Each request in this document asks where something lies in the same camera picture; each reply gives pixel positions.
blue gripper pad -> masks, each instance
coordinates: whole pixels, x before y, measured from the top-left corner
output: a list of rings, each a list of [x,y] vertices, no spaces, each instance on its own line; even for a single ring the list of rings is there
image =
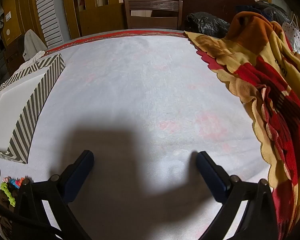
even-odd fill
[[[214,199],[224,204],[231,190],[228,173],[221,166],[216,165],[206,152],[198,153],[196,165]]]
[[[84,150],[75,163],[69,165],[61,174],[58,189],[65,204],[75,200],[93,164],[93,153]]]

green scrunchie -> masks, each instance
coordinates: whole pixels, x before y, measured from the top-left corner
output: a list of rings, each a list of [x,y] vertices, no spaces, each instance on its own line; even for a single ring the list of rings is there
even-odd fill
[[[16,206],[16,200],[11,195],[10,191],[8,190],[8,184],[6,182],[2,182],[1,185],[0,185],[0,189],[3,190],[5,192],[5,194],[8,196],[11,206],[15,207]]]

white gift bag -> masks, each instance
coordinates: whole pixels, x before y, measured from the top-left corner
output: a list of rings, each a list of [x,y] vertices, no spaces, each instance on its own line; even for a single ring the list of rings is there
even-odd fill
[[[300,31],[298,26],[293,21],[295,15],[293,15],[292,22],[289,24],[287,22],[284,22],[282,24],[282,29],[284,30],[293,51],[296,51],[300,54]]]

white sticker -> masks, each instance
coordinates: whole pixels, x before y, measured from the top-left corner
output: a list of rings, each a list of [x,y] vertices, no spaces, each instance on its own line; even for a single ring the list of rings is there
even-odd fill
[[[7,15],[6,15],[6,22],[7,22],[8,20],[10,20],[10,19],[11,19],[11,11],[8,12]]]

black plastic bag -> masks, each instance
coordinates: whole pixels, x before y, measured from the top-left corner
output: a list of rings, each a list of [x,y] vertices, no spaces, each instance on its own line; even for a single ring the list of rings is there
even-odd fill
[[[185,20],[185,31],[224,38],[230,23],[206,12],[190,13]]]
[[[280,26],[282,26],[284,22],[291,23],[291,19],[285,10],[273,3],[257,1],[253,7],[268,14],[269,17],[279,23]]]

